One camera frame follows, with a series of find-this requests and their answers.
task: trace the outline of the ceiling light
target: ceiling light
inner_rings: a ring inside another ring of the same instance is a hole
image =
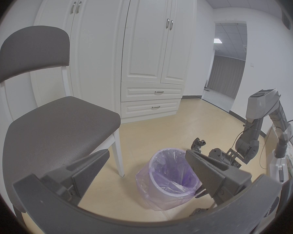
[[[215,38],[214,43],[222,43],[222,41],[220,41],[219,38]]]

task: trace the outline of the chair seat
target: chair seat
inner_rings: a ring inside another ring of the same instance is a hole
[[[4,183],[12,204],[25,212],[12,188],[14,182],[31,173],[41,177],[89,155],[120,123],[117,113],[71,96],[38,107],[12,122],[2,158]]]

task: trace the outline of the cabinet panel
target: cabinet panel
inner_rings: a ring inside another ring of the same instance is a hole
[[[121,101],[149,99],[179,99],[183,94],[183,85],[148,82],[122,82]]]
[[[136,117],[177,111],[181,99],[126,101],[121,103],[121,117]]]
[[[114,89],[116,82],[120,84],[120,77],[115,78],[115,52],[123,1],[80,0],[71,31],[73,95],[113,111],[114,97],[120,97]]]
[[[43,0],[34,25],[58,27],[70,36],[76,10],[74,2],[77,4],[78,0]],[[31,83],[38,106],[66,96],[61,67],[31,72]]]
[[[196,0],[172,0],[161,82],[185,84],[196,25]]]
[[[131,0],[128,10],[122,81],[160,82],[172,0]]]

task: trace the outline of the purple trash bag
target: purple trash bag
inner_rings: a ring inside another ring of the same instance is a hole
[[[159,150],[136,174],[138,191],[155,211],[165,211],[192,199],[200,187],[196,174],[176,148]]]

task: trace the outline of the cabinet handle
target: cabinet handle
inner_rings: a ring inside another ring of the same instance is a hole
[[[82,2],[80,1],[79,4],[77,5],[77,9],[76,9],[76,13],[79,12],[79,8],[80,8],[80,5],[82,4]]]
[[[169,30],[172,30],[172,24],[174,23],[174,21],[172,20],[171,22],[170,22],[170,28],[169,28]]]
[[[71,7],[70,13],[73,14],[74,12],[74,7],[75,7],[76,2],[73,3],[73,6]]]
[[[169,18],[167,18],[166,29],[168,29],[168,26],[169,26]]]

